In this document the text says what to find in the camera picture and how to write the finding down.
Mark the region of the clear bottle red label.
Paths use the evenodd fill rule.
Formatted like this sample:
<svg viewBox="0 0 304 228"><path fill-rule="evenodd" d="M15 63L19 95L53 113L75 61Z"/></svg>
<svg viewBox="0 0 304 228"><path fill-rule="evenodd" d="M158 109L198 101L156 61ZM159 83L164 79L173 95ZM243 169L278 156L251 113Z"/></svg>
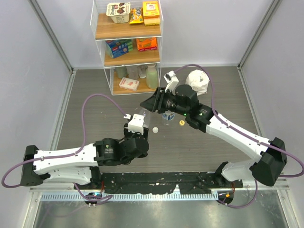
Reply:
<svg viewBox="0 0 304 228"><path fill-rule="evenodd" d="M143 127L144 128L149 128L150 121L151 121L151 113L150 113L150 111L148 111L145 108L141 108L139 110L138 114L143 116L143 120L144 120Z"/></svg>

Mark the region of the blue white bottle cap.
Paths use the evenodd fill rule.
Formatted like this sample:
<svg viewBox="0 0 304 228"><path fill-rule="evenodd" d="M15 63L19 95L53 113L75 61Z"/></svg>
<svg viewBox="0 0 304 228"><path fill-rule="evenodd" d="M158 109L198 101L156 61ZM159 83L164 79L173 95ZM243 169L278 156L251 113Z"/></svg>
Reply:
<svg viewBox="0 0 304 228"><path fill-rule="evenodd" d="M158 129L158 127L154 127L154 128L152 129L152 131L153 131L153 133L158 133L159 129Z"/></svg>

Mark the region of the clear bottle blue white label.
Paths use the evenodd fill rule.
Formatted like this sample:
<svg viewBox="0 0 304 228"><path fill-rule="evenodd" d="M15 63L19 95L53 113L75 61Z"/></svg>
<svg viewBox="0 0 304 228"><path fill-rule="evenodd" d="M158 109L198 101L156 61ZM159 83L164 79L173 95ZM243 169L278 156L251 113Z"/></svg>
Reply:
<svg viewBox="0 0 304 228"><path fill-rule="evenodd" d="M166 121L171 121L174 117L175 117L175 113L169 110L165 111L162 114L162 118Z"/></svg>

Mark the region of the gold bottle cap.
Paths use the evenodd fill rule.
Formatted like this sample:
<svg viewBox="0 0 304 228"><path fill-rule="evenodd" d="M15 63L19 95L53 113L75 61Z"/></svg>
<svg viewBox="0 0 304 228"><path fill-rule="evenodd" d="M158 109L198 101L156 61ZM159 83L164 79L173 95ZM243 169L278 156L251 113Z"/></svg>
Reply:
<svg viewBox="0 0 304 228"><path fill-rule="evenodd" d="M180 124L180 126L184 126L184 125L185 125L185 122L184 122L183 120L180 120L180 121L179 121L179 124Z"/></svg>

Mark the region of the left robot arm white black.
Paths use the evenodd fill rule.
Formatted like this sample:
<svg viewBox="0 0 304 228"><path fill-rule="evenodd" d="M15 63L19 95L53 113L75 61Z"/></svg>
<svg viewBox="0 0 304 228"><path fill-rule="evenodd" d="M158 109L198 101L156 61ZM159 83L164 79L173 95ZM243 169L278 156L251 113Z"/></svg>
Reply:
<svg viewBox="0 0 304 228"><path fill-rule="evenodd" d="M44 182L63 182L87 185L97 189L101 185L100 166L128 165L135 158L148 155L147 127L133 133L124 126L122 139L104 138L79 148L59 151L26 147L21 173L21 186L32 187Z"/></svg>

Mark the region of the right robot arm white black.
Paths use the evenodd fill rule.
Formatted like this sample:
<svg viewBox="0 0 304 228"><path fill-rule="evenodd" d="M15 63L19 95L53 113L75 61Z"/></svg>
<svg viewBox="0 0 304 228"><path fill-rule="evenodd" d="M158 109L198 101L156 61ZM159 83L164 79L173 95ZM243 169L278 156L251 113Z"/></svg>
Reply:
<svg viewBox="0 0 304 228"><path fill-rule="evenodd" d="M228 121L211 107L201 104L189 85L177 86L174 93L158 87L140 106L152 113L171 111L181 114L190 127L228 142L250 158L248 161L221 163L214 176L216 185L221 188L236 180L253 179L274 186L287 164L286 155L280 152L285 148L281 139L260 137Z"/></svg>

